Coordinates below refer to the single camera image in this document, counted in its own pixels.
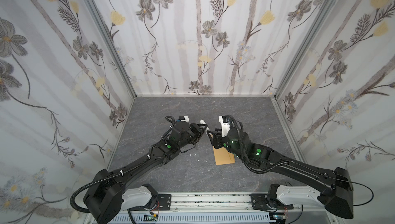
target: gray table surface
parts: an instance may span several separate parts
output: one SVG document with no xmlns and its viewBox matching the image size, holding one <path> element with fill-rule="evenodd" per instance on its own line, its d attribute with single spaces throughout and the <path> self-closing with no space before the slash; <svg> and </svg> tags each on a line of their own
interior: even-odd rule
<svg viewBox="0 0 395 224">
<path fill-rule="evenodd" d="M 165 116 L 201 119 L 209 129 L 220 128 L 220 115 L 233 115 L 244 125 L 252 142 L 295 158 L 269 97 L 137 97 L 110 170 L 123 167 L 148 152 L 169 128 Z M 204 135 L 196 148 L 180 154 L 163 167 L 150 171 L 130 188 L 149 183 L 158 192 L 254 192 L 267 191 L 270 184 L 302 185 L 278 173 L 258 175 L 236 158 L 234 164 L 215 165 L 213 147 Z"/>
</svg>

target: wallpaper panel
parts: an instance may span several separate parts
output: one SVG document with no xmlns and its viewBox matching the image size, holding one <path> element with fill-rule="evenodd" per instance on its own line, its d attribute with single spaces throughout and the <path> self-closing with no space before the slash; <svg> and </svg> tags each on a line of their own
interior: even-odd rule
<svg viewBox="0 0 395 224">
<path fill-rule="evenodd" d="M 0 0 L 0 215 L 82 223 L 132 99 L 83 0 Z"/>
<path fill-rule="evenodd" d="M 373 189 L 346 223 L 395 217 L 394 31 L 395 0 L 338 0 L 278 99 L 310 164 Z M 370 197 L 354 184 L 354 204 Z"/>
<path fill-rule="evenodd" d="M 138 94 L 274 94 L 324 0 L 95 0 Z"/>
</svg>

